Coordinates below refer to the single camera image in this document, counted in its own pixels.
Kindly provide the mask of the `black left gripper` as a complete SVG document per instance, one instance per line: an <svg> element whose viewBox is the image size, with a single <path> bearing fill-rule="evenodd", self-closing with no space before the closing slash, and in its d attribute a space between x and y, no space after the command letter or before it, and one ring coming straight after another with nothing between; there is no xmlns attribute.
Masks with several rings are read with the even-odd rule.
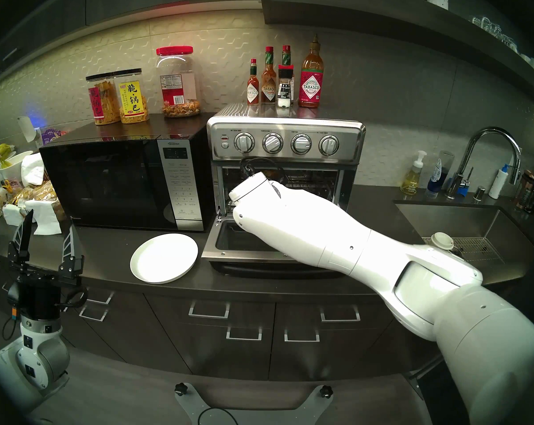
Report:
<svg viewBox="0 0 534 425"><path fill-rule="evenodd" d="M83 247L78 231L70 224L63 237L58 270L29 266L32 224L33 210L30 210L8 246L10 267L19 274L9 288L11 319L57 320L65 308L83 306Z"/></svg>

